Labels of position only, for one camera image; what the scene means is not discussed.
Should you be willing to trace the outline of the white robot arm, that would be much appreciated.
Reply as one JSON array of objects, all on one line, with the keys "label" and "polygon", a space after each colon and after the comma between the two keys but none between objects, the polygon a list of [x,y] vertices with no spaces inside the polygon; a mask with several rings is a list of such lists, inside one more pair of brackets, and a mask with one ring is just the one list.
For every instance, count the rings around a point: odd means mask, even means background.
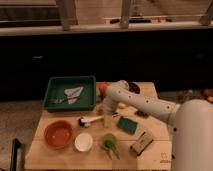
[{"label": "white robot arm", "polygon": [[136,94],[125,80],[111,83],[105,93],[106,113],[124,103],[173,128],[171,171],[213,171],[213,104],[201,99],[179,104]]}]

